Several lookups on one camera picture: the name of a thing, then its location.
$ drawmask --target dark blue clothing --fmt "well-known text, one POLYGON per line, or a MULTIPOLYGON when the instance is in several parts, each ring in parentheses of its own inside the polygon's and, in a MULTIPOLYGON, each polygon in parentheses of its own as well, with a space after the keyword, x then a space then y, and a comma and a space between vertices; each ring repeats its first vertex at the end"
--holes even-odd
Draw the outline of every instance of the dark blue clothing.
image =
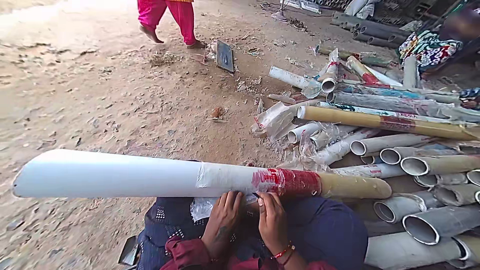
MULTIPOLYGON (((202 237, 208 219, 192 221, 192 198, 157 198, 145 215, 139 235, 138 270, 159 270, 171 257, 165 243, 176 235, 185 240, 202 237)), ((359 270, 367 251, 363 222, 342 203, 322 197, 282 201, 288 219, 288 237, 307 261, 324 260, 337 270, 359 270)), ((247 212, 232 238, 231 250, 240 261, 266 259, 271 253, 258 232, 258 214, 247 212)))

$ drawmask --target foot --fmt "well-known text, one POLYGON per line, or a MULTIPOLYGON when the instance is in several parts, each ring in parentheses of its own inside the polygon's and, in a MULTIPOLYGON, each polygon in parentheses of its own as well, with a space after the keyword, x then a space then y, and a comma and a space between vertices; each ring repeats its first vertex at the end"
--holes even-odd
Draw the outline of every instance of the foot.
POLYGON ((187 45, 188 49, 205 49, 205 47, 207 47, 207 44, 199 40, 195 40, 193 45, 187 45))
POLYGON ((160 39, 157 38, 155 31, 149 30, 147 27, 140 25, 140 31, 144 32, 147 37, 153 40, 155 43, 163 43, 160 39))

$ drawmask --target dirt ground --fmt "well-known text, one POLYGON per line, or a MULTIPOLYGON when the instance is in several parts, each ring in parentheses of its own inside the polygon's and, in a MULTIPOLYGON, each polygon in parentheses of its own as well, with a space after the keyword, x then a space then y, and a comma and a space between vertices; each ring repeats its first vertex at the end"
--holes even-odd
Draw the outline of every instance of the dirt ground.
POLYGON ((154 200, 15 198, 13 178, 36 155, 66 148, 276 166, 282 152, 250 132, 260 95, 291 90, 268 77, 272 65, 314 74, 327 58, 307 48, 319 43, 394 59, 391 50, 351 40, 328 17, 286 12, 305 33, 253 0, 196 0, 197 38, 234 45, 240 72, 231 76, 191 59, 203 51, 185 48, 168 12, 157 30, 165 44, 157 45, 138 30, 135 1, 39 5, 52 2, 0 1, 0 270, 122 269, 124 241, 143 228, 154 200), (260 55, 244 53, 251 48, 260 55), (151 67, 150 57, 167 51, 177 61, 151 67), (237 90, 259 76, 249 92, 237 90), (209 120, 218 106, 228 108, 219 123, 209 120))

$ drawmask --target pink salwar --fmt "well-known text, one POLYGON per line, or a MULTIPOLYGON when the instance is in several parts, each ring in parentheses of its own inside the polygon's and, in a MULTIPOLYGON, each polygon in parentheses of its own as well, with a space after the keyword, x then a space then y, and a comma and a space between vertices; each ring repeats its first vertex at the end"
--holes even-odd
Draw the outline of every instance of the pink salwar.
POLYGON ((155 32, 165 10, 170 10, 173 18, 180 26, 183 42, 190 46, 195 44, 193 33, 193 6, 191 2, 169 1, 169 0, 137 0, 138 20, 148 30, 155 32))

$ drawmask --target pipe opening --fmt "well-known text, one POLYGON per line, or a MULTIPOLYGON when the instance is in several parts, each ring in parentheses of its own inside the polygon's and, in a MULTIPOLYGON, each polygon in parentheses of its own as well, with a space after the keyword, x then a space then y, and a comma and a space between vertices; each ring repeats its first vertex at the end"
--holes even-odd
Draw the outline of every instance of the pipe opening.
POLYGON ((373 210, 383 221, 392 223, 395 220, 395 213, 383 202, 375 202, 373 210))
POLYGON ((433 187, 437 184, 437 177, 435 175, 415 176, 417 184, 424 187, 433 187))
POLYGON ((480 185, 480 171, 467 172, 467 178, 472 184, 480 185))
POLYGON ((400 154, 393 149, 383 149, 380 152, 380 158, 387 164, 395 165, 399 164, 402 160, 400 154))
POLYGON ((418 158, 403 159, 400 165, 406 173, 414 176, 425 175, 429 170, 428 164, 418 158))
POLYGON ((361 141, 352 142, 350 144, 350 150, 352 150, 352 152, 357 156, 365 155, 365 153, 367 152, 367 148, 361 141))
POLYGON ((438 188, 435 191, 435 197, 440 198, 442 202, 446 205, 458 205, 458 197, 455 192, 448 190, 444 187, 436 187, 438 188))
POLYGON ((428 222, 416 216, 404 217, 403 227, 413 238, 426 245, 437 244, 440 239, 437 231, 428 222))
POLYGON ((328 103, 333 103, 334 100, 335 100, 335 94, 333 92, 328 93, 327 97, 325 98, 325 101, 328 103))

